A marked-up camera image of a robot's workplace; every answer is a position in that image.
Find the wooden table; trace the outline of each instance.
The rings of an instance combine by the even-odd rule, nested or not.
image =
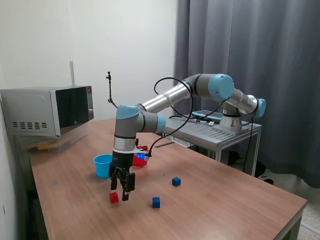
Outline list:
[[[91,121],[88,135],[64,152],[29,153],[50,240],[297,239],[305,199],[167,139],[147,166],[131,168],[129,201],[111,204],[111,181],[95,176],[93,158],[112,152],[114,127],[113,119]],[[150,146],[159,136],[137,137]],[[176,176],[179,187],[171,184]]]

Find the floor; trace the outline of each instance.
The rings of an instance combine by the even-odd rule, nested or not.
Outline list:
[[[276,174],[266,170],[264,175],[272,179],[275,186],[307,199],[302,222],[320,231],[320,188],[312,188],[291,174]],[[298,240],[320,240],[320,236],[301,226]]]

